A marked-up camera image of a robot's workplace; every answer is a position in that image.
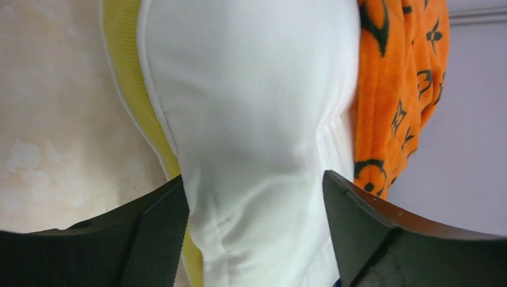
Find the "orange fabric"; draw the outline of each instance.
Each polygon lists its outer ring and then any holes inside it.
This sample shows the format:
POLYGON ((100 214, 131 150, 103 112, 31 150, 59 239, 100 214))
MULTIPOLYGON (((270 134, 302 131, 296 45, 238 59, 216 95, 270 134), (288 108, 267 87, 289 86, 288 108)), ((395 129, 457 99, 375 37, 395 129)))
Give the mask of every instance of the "orange fabric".
POLYGON ((355 184, 383 199, 440 100, 449 52, 445 0, 358 0, 355 184))

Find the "fleur-de-lis pattern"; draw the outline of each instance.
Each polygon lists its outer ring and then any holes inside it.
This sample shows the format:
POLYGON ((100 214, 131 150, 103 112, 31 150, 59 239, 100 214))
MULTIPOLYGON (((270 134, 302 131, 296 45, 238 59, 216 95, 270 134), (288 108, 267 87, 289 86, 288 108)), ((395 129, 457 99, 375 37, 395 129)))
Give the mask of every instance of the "fleur-de-lis pattern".
POLYGON ((355 183, 382 198, 440 101, 449 53, 446 1, 358 0, 361 47, 355 183))

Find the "white wall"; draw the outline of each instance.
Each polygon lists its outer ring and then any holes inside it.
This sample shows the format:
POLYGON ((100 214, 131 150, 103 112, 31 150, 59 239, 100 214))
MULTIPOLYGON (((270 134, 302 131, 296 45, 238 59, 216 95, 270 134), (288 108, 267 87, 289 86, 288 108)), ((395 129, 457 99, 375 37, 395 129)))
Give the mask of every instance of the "white wall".
POLYGON ((506 51, 507 23, 451 28, 442 99, 391 202, 446 224, 507 234, 506 51))

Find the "beige wall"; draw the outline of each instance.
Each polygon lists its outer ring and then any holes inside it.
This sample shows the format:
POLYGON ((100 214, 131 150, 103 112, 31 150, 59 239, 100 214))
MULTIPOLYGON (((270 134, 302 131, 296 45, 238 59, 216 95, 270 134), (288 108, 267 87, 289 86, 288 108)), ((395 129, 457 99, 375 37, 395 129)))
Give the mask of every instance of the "beige wall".
POLYGON ((98 7, 0 0, 0 229, 65 228, 165 181, 116 94, 98 7))

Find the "orange plush fabric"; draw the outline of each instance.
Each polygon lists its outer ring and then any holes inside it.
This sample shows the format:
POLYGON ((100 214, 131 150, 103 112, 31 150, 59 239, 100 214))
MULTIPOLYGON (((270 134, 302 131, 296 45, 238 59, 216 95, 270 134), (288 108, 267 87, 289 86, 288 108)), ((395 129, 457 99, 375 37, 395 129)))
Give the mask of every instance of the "orange plush fabric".
POLYGON ((355 184, 386 199, 440 100, 449 18, 445 0, 358 2, 355 184))

